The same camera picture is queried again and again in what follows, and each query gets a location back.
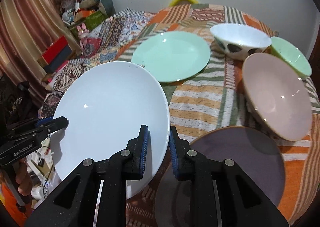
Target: gray stuffed animal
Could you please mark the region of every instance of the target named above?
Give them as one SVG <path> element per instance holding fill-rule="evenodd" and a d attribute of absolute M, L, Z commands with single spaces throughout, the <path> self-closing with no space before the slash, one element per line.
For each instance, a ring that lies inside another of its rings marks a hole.
<path fill-rule="evenodd" d="M 108 17 L 116 13 L 112 0 L 82 0 L 79 7 L 87 9 L 95 5 L 98 5 L 99 10 Z"/>

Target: metal screw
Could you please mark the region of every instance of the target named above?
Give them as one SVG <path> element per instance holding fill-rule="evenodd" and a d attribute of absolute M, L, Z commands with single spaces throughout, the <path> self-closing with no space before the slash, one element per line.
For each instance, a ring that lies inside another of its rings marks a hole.
<path fill-rule="evenodd" d="M 122 151 L 120 152 L 120 154 L 121 154 L 122 156 L 124 156 L 124 157 L 129 156 L 129 155 L 130 155 L 130 150 L 122 150 Z"/>
<path fill-rule="evenodd" d="M 195 150 L 188 150 L 187 154 L 190 156 L 190 157 L 194 157 L 197 155 L 197 152 Z"/>
<path fill-rule="evenodd" d="M 82 164 L 86 167 L 90 166 L 92 164 L 92 159 L 85 159 Z"/>
<path fill-rule="evenodd" d="M 225 163 L 227 166 L 233 166 L 233 165 L 235 164 L 234 161 L 231 160 L 231 159 L 226 159 L 226 160 L 224 161 L 224 163 Z"/>

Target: person's hand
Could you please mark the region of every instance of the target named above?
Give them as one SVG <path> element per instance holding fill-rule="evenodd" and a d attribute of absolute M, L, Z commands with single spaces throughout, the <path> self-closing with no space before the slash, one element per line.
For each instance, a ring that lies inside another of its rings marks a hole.
<path fill-rule="evenodd" d="M 20 160 L 20 167 L 16 174 L 16 182 L 19 184 L 18 192 L 23 196 L 29 195 L 32 190 L 32 180 L 28 173 L 25 159 Z"/>

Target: pink bowl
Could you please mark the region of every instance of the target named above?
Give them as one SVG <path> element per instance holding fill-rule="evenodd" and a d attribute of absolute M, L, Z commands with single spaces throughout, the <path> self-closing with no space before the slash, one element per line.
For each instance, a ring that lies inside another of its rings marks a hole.
<path fill-rule="evenodd" d="M 243 83 L 253 116 L 286 140 L 301 140 L 309 131 L 309 95 L 295 71 L 266 53 L 250 55 L 243 64 Z"/>

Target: red box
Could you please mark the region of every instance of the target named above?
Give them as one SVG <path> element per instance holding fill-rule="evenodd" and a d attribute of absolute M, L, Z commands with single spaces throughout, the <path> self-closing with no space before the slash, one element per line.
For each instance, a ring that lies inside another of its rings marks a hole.
<path fill-rule="evenodd" d="M 54 42 L 37 60 L 41 67 L 49 65 L 54 58 L 68 45 L 68 42 L 64 36 Z"/>

